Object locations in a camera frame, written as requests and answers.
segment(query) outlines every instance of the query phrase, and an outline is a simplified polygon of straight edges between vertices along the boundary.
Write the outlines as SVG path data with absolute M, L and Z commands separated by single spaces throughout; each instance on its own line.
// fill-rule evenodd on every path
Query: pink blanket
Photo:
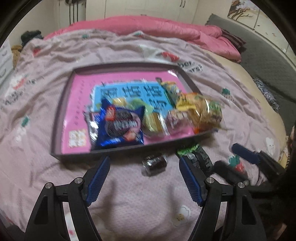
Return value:
M 45 39 L 74 30 L 93 28 L 107 30 L 117 35 L 128 35 L 141 30 L 145 34 L 156 37 L 183 39 L 229 60 L 241 62 L 240 53 L 228 39 L 221 36 L 222 31 L 219 27 L 179 23 L 149 16 L 116 16 L 94 21 L 81 21 L 70 25 L 68 28 L 53 32 Z

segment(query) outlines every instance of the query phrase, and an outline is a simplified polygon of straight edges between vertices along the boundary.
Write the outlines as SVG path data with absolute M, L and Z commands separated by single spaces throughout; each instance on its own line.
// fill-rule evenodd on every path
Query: stuffed toy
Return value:
M 13 68 L 15 69 L 15 67 L 17 66 L 17 62 L 20 58 L 20 52 L 22 51 L 22 45 L 13 45 L 11 47 L 11 52 L 13 54 Z

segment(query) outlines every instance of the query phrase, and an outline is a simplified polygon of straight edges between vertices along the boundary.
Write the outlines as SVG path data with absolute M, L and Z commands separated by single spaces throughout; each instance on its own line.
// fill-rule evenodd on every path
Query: white cabinet door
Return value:
M 199 0 L 183 0 L 178 17 L 179 22 L 192 23 Z
M 177 20 L 182 0 L 107 0 L 105 17 L 147 15 Z
M 87 0 L 86 1 L 86 20 L 104 19 L 105 4 L 106 4 L 105 0 Z

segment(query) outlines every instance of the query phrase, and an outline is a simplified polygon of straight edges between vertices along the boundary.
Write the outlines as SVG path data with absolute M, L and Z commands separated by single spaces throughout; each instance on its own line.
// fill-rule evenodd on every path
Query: blue snack bag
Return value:
M 128 110 L 102 99 L 96 148 L 143 144 L 141 130 L 145 107 Z

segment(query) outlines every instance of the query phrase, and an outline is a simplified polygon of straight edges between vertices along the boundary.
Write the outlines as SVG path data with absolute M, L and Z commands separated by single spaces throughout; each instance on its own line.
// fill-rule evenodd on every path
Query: black cable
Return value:
M 71 25 L 71 4 L 69 2 L 69 25 Z
M 74 16 L 74 13 L 75 13 L 75 3 L 73 3 L 73 23 L 75 23 L 75 16 Z
M 78 2 L 79 1 L 77 1 L 77 22 L 78 22 Z

